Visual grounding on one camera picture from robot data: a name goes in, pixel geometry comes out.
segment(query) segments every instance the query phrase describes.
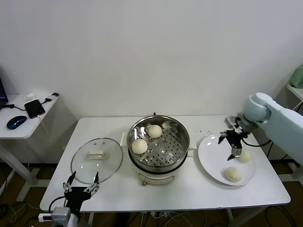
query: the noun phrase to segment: white plate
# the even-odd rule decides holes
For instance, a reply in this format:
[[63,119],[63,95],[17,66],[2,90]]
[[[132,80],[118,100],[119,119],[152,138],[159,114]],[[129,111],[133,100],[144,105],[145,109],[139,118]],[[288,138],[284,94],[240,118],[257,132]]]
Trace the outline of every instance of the white plate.
[[[245,185],[251,181],[256,173],[256,163],[251,152],[252,159],[242,163],[238,159],[227,161],[231,155],[231,146],[225,139],[218,144],[218,136],[209,136],[202,140],[198,149],[198,156],[204,169],[214,179],[229,185]],[[242,179],[237,182],[227,180],[224,171],[229,167],[236,167],[242,173]]]

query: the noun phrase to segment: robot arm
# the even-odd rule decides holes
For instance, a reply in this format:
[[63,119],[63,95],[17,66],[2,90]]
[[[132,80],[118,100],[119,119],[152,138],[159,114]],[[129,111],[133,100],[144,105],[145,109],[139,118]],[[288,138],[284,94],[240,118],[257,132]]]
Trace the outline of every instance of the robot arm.
[[244,105],[232,130],[221,133],[219,143],[226,138],[232,147],[232,158],[241,155],[241,140],[260,127],[277,146],[303,165],[303,116],[283,108],[270,96],[256,93]]
[[66,207],[56,207],[52,213],[39,214],[40,222],[51,221],[53,227],[77,227],[81,218],[80,208],[84,201],[89,200],[99,189],[98,172],[88,187],[72,187],[76,171],[63,183]]

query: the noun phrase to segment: computer mouse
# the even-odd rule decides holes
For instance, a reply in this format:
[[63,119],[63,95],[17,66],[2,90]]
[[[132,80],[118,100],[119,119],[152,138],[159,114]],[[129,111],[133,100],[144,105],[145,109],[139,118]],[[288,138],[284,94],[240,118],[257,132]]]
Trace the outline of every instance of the computer mouse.
[[9,122],[6,124],[6,127],[8,129],[15,129],[22,125],[27,120],[26,116],[16,116],[9,120]]

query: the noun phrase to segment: glass lid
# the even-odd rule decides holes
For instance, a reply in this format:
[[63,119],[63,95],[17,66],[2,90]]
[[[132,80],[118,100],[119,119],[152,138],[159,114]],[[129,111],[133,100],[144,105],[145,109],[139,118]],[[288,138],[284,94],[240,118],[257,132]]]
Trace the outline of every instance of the glass lid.
[[109,138],[94,139],[78,149],[71,161],[71,172],[82,183],[93,183],[99,172],[99,182],[114,175],[123,159],[120,145]]

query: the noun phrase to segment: steamed bun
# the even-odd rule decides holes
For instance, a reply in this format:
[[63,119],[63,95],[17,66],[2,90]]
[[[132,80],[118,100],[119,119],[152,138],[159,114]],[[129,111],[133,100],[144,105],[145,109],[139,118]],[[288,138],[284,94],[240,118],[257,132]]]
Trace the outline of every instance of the steamed bun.
[[143,139],[136,139],[132,143],[132,150],[135,154],[138,155],[143,154],[147,150],[147,147],[147,143]]
[[158,125],[151,125],[147,128],[147,134],[151,138],[158,138],[162,135],[162,128]]
[[236,167],[229,167],[225,170],[226,178],[231,182],[239,182],[242,179],[241,171]]
[[251,160],[251,154],[249,151],[243,150],[241,156],[238,158],[240,162],[249,162]]

